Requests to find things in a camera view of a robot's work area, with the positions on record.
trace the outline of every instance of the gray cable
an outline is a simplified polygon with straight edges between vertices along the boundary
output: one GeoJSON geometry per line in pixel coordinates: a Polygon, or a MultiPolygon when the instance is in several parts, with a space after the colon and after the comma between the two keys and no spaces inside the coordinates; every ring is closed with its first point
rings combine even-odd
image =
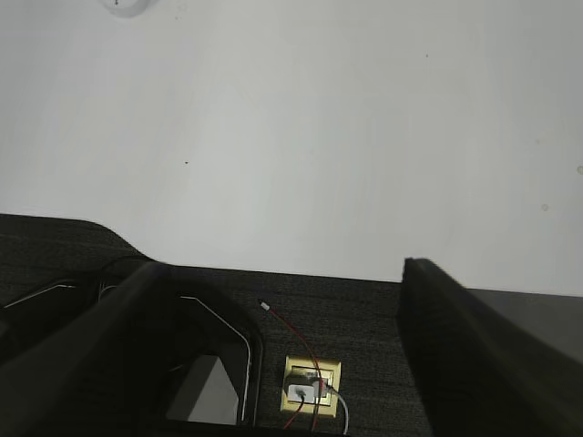
{"type": "Polygon", "coordinates": [[[338,401],[340,401],[340,403],[344,407],[344,432],[343,432],[343,435],[347,435],[348,434],[348,421],[350,420],[350,416],[348,415],[348,405],[346,405],[346,401],[344,400],[342,395],[336,389],[334,389],[334,387],[327,385],[326,388],[328,389],[328,391],[330,393],[336,395],[336,397],[338,398],[338,401]]]}

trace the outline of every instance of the gray carpet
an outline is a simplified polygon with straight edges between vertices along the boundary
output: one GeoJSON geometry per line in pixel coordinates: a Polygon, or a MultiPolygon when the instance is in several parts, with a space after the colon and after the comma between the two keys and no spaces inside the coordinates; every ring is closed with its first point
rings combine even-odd
{"type": "MultiPolygon", "coordinates": [[[[71,272],[97,269],[106,262],[137,253],[116,234],[91,223],[52,218],[0,215],[0,304],[33,287],[71,272]]],[[[244,306],[265,341],[258,424],[281,427],[281,376],[285,356],[305,356],[301,344],[264,312],[266,299],[312,343],[321,358],[343,364],[341,392],[351,409],[351,435],[430,436],[430,426],[414,387],[394,314],[399,285],[196,269],[199,278],[244,306]]],[[[307,429],[309,417],[294,427],[307,429]]],[[[340,432],[336,420],[322,418],[319,430],[340,432]]]]}

